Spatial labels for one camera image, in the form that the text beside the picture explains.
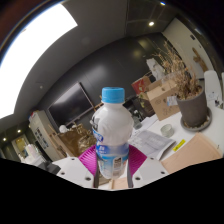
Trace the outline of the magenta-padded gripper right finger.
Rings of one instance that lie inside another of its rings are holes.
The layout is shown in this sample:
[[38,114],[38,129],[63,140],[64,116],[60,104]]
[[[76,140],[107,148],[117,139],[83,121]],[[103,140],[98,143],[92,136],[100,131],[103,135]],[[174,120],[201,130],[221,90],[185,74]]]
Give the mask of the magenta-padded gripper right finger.
[[140,188],[168,175],[160,161],[147,157],[136,147],[129,146],[127,182],[129,188]]

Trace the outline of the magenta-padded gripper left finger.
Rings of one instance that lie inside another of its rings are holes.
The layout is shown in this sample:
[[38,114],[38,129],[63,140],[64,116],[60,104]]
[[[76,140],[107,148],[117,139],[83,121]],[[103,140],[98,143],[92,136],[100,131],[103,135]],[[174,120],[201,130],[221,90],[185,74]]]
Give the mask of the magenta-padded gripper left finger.
[[99,173],[95,147],[91,146],[79,157],[67,157],[54,162],[57,176],[84,188],[97,188]]

